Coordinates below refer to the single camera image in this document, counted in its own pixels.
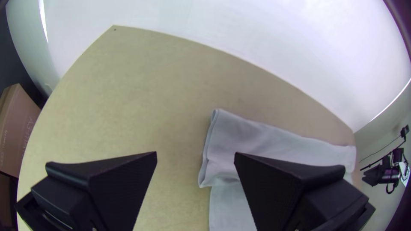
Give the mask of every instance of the black cable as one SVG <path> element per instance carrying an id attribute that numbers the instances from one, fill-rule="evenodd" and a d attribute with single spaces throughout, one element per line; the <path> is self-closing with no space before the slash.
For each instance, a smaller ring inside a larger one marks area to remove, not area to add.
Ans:
<path id="1" fill-rule="evenodd" d="M 377 154 L 378 152 L 381 152 L 384 148 L 386 148 L 388 145 L 392 144 L 394 141 L 396 141 L 396 140 L 397 140 L 398 138 L 400 138 L 400 137 L 401 137 L 401 135 L 398 136 L 397 138 L 395 138 L 395 139 L 394 139 L 393 141 L 391 141 L 389 144 L 385 145 L 385 146 L 384 146 L 383 148 L 381 148 L 380 150 L 378 150 L 378 151 L 374 152 L 373 154 L 367 156 L 366 158 L 369 158 L 370 156 L 375 155 L 375 154 Z"/>

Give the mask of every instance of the white backdrop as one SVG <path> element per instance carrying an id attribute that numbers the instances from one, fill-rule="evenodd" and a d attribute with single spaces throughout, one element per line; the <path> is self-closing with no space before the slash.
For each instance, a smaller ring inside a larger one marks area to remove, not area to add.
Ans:
<path id="1" fill-rule="evenodd" d="M 113 24 L 247 60 L 316 99 L 353 131 L 411 77 L 404 42 L 382 0 L 10 0 L 7 16 L 16 49 L 42 86 L 53 87 Z"/>

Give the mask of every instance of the cloth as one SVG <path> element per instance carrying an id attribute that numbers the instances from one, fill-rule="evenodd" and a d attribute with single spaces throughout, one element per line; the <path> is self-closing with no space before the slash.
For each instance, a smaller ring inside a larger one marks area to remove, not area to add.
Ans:
<path id="1" fill-rule="evenodd" d="M 234 166 L 236 152 L 314 166 L 344 165 L 350 183 L 356 157 L 354 146 L 331 145 L 214 110 L 198 176 L 200 188 L 212 187 L 210 231 L 256 230 Z"/>

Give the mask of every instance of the brown box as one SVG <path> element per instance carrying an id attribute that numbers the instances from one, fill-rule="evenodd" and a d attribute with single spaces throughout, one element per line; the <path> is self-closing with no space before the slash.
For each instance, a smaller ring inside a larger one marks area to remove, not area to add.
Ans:
<path id="1" fill-rule="evenodd" d="M 20 84 L 4 89 L 0 97 L 0 171 L 18 178 L 40 111 Z"/>

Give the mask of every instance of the beige tabletop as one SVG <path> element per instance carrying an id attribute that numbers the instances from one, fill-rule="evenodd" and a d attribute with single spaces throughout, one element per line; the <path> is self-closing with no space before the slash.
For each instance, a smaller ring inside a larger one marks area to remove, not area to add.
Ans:
<path id="1" fill-rule="evenodd" d="M 214 108 L 354 145 L 351 129 L 331 112 L 248 62 L 181 38 L 113 26 L 70 68 L 41 112 L 24 156 L 18 199 L 46 176 L 48 161 L 157 151 L 134 229 L 206 231 L 210 189 L 200 189 L 197 176 Z M 28 230 L 20 218 L 18 225 Z"/>

